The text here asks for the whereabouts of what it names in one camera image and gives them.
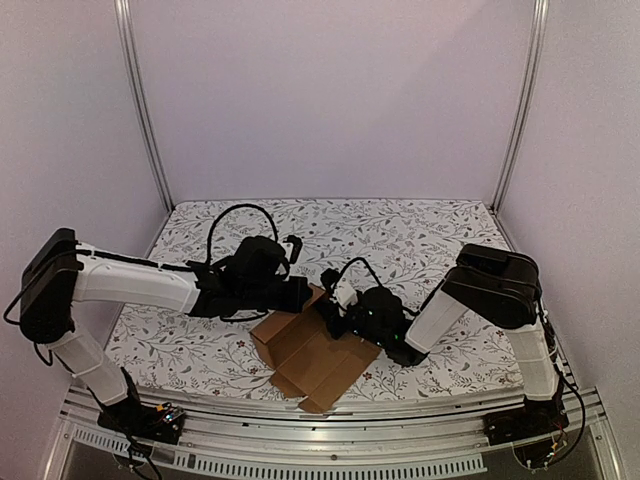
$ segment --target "open cardboard box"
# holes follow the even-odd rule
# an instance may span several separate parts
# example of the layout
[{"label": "open cardboard box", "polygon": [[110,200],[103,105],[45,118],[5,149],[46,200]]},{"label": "open cardboard box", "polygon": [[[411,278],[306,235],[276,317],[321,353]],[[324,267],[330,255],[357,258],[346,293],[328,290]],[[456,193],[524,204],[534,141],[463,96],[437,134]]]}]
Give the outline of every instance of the open cardboard box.
[{"label": "open cardboard box", "polygon": [[324,294],[311,286],[313,296],[302,313],[274,312],[251,330],[264,363],[275,370],[271,383],[287,398],[306,397],[298,406],[324,413],[367,369],[380,348],[351,333],[333,340],[313,304]]}]

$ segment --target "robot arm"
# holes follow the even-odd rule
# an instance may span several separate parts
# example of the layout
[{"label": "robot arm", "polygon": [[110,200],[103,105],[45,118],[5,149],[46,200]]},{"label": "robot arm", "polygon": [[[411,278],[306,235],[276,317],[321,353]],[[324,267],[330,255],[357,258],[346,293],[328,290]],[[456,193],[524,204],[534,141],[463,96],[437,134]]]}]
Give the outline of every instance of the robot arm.
[{"label": "robot arm", "polygon": [[167,265],[98,251],[77,242],[73,230],[60,229],[23,273],[19,326],[27,339],[45,345],[89,387],[103,411],[99,424],[176,443],[182,410],[142,405],[128,373],[74,322],[72,303],[126,302],[223,319],[239,310],[300,312],[311,290],[306,278],[288,275],[301,242],[295,237],[287,242],[288,256],[280,244],[258,236],[245,238],[234,255],[211,266]]},{"label": "robot arm", "polygon": [[535,262],[521,254],[466,245],[413,321],[401,300],[381,285],[356,292],[343,272],[323,273],[330,300],[318,304],[334,338],[351,331],[385,349],[403,366],[418,365],[468,310],[504,330],[524,380],[525,404],[485,417],[491,444],[511,442],[568,425],[563,382],[551,325],[542,311]]},{"label": "robot arm", "polygon": [[405,340],[428,353],[467,310],[504,330],[522,372],[525,396],[552,400],[560,377],[555,342],[542,323],[538,267],[521,254],[478,245],[465,246],[407,331]]}]

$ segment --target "aluminum frame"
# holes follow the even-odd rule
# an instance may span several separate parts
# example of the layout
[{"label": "aluminum frame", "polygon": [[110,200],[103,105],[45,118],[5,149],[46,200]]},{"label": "aluminum frame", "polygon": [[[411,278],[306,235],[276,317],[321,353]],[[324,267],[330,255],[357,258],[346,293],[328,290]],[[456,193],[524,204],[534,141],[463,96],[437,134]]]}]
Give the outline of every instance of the aluminum frame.
[{"label": "aluminum frame", "polygon": [[[594,439],[600,438],[598,459],[604,478],[623,478],[619,467],[616,469],[619,461],[617,452],[611,448],[607,430],[610,427],[600,397],[595,388],[581,393],[586,404],[587,426],[592,434],[595,432]],[[180,403],[188,414],[180,443],[177,446],[154,444],[154,460],[169,468],[205,475],[212,468],[209,475],[217,478],[235,475],[227,476],[226,472],[221,475],[222,467],[214,465],[229,465],[228,468],[235,465],[243,469],[267,465],[278,473],[275,478],[285,478],[286,472],[303,471],[316,472],[316,475],[333,471],[337,480],[344,478],[342,472],[352,472],[352,478],[360,472],[365,478],[362,472],[371,469],[385,472],[388,478],[405,478],[397,472],[464,462],[511,448],[511,444],[489,445],[482,431],[482,417],[522,404],[522,390],[516,388],[500,396],[464,395],[456,399],[457,405],[446,398],[388,405],[347,402],[329,414],[310,415],[279,402],[185,395],[149,388],[140,388],[140,394],[145,403],[166,400]],[[580,405],[571,392],[564,395],[564,402],[571,422],[568,430],[576,430],[581,419]],[[62,406],[63,427],[51,457],[51,468],[44,477],[46,480],[60,480],[70,442],[78,436],[84,440],[82,443],[96,448],[116,454],[122,451],[126,439],[97,427],[98,414],[90,393],[79,383],[74,384]]]},{"label": "aluminum frame", "polygon": [[513,169],[518,158],[520,145],[522,144],[522,138],[524,136],[527,117],[529,115],[531,100],[535,89],[536,77],[538,75],[540,57],[542,55],[548,11],[549,0],[536,0],[533,12],[533,24],[531,26],[529,52],[527,54],[526,69],[522,82],[522,90],[520,91],[520,100],[518,102],[516,118],[513,122],[511,135],[509,136],[507,152],[505,154],[504,163],[502,164],[502,169],[500,170],[498,185],[496,186],[493,200],[489,207],[489,209],[496,215],[500,212],[507,196]]},{"label": "aluminum frame", "polygon": [[160,151],[156,142],[156,136],[153,131],[149,106],[144,93],[142,84],[142,76],[140,73],[140,63],[138,61],[138,52],[133,33],[133,21],[131,19],[131,10],[129,8],[129,0],[115,0],[116,19],[118,22],[118,31],[120,33],[120,42],[122,44],[122,53],[124,55],[125,68],[131,87],[131,95],[136,109],[136,116],[140,124],[142,139],[147,151],[147,158],[151,173],[158,189],[158,194],[167,212],[172,212],[175,208],[169,181],[162,165]]}]

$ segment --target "white wall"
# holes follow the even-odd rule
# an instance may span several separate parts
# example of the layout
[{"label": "white wall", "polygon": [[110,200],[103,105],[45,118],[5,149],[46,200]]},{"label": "white wall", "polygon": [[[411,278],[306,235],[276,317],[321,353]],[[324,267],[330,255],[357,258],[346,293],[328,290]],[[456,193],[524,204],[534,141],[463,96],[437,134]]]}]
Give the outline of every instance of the white wall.
[{"label": "white wall", "polygon": [[489,200],[533,3],[135,2],[176,199]]},{"label": "white wall", "polygon": [[[141,254],[160,226],[113,12],[112,0],[0,4],[3,310],[56,228]],[[113,308],[74,313],[105,339]],[[0,365],[0,477],[33,480],[68,376],[42,365],[17,327],[5,324]]]},{"label": "white wall", "polygon": [[552,2],[503,213],[542,271],[581,386],[597,385],[640,478],[640,7]]}]

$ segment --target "table surface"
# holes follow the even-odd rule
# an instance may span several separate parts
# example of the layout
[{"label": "table surface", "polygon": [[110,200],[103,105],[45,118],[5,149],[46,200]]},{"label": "table surface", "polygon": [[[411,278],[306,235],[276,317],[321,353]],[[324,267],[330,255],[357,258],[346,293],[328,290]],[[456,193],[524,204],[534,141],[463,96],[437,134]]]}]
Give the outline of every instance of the table surface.
[{"label": "table surface", "polygon": [[[165,262],[204,260],[212,220],[235,203],[240,202],[181,203],[150,258]],[[507,248],[481,202],[349,199],[254,203],[272,214],[281,238],[295,234],[303,239],[293,274],[319,285],[326,268],[339,269],[349,259],[363,256],[382,282],[414,309],[455,263],[464,244]],[[245,236],[268,236],[270,231],[259,212],[234,211],[213,235],[213,258],[233,254]],[[359,289],[374,285],[357,265],[347,277]],[[297,402],[284,399],[269,383],[273,371],[258,358],[249,335],[258,322],[225,324],[126,305],[106,352],[144,386],[185,394]],[[381,353],[339,402],[411,400],[521,386],[522,377],[504,334],[467,313],[421,365],[403,368]]]}]

